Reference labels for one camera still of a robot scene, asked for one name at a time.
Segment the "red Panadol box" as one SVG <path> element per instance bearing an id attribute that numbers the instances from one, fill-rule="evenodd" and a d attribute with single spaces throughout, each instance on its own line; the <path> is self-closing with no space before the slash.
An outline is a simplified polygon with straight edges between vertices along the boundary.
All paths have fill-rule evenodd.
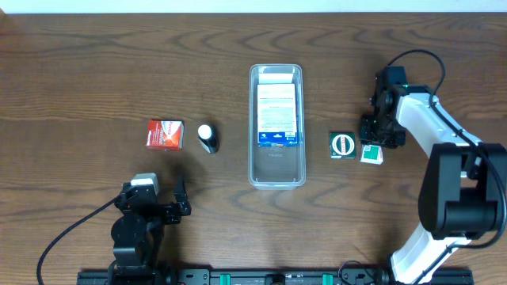
<path id="1" fill-rule="evenodd" d="M 152 150 L 181 150 L 184 129 L 180 120 L 149 120 L 146 147 Z"/>

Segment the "green square box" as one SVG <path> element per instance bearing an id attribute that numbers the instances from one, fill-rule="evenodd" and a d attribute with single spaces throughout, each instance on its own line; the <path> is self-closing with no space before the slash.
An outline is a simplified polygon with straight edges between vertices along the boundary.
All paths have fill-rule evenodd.
<path id="1" fill-rule="evenodd" d="M 330 132 L 330 158 L 356 158 L 355 135 L 352 132 Z"/>

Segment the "blue medicine box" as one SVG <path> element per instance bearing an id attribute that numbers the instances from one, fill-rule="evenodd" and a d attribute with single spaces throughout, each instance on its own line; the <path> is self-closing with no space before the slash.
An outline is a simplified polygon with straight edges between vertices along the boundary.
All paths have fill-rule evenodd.
<path id="1" fill-rule="evenodd" d="M 257 138 L 259 146 L 297 144 L 294 84 L 257 86 Z"/>

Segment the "white green medicine box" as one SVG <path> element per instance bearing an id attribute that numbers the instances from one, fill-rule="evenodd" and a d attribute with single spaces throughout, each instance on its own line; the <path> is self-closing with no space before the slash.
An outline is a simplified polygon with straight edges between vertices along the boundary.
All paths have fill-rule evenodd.
<path id="1" fill-rule="evenodd" d="M 383 164 L 383 151 L 380 146 L 363 145 L 360 162 L 382 165 Z"/>

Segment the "dark bottle white cap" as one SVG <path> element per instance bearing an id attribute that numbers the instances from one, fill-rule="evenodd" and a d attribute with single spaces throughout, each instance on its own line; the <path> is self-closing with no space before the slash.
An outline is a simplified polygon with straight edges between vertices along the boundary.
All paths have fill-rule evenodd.
<path id="1" fill-rule="evenodd" d="M 209 153 L 215 154 L 219 150 L 219 141 L 215 131 L 208 124 L 202 124 L 198 128 L 198 139 L 201 146 Z"/>

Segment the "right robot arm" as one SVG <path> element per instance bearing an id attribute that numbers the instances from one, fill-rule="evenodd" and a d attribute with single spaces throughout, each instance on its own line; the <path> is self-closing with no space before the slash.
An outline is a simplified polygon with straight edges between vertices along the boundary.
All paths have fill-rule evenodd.
<path id="1" fill-rule="evenodd" d="M 465 131 L 442 108 L 434 90 L 411 85 L 401 66 L 375 76 L 374 108 L 360 123 L 362 160 L 395 149 L 410 133 L 429 161 L 417 202 L 419 224 L 391 254 L 377 284 L 461 284 L 470 273 L 440 273 L 458 249 L 484 249 L 506 228 L 506 149 Z"/>

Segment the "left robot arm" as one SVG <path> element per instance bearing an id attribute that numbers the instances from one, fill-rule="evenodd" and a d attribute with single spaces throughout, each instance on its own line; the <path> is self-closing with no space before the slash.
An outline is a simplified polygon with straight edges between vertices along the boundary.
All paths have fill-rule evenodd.
<path id="1" fill-rule="evenodd" d="M 183 177 L 178 177 L 173 191 L 175 200 L 158 201 L 159 185 L 155 173 L 141 173 L 122 185 L 114 202 L 123 216 L 112 226 L 113 255 L 117 273 L 115 281 L 124 283 L 170 284 L 176 278 L 158 262 L 158 251 L 166 225 L 178 224 L 191 215 Z"/>

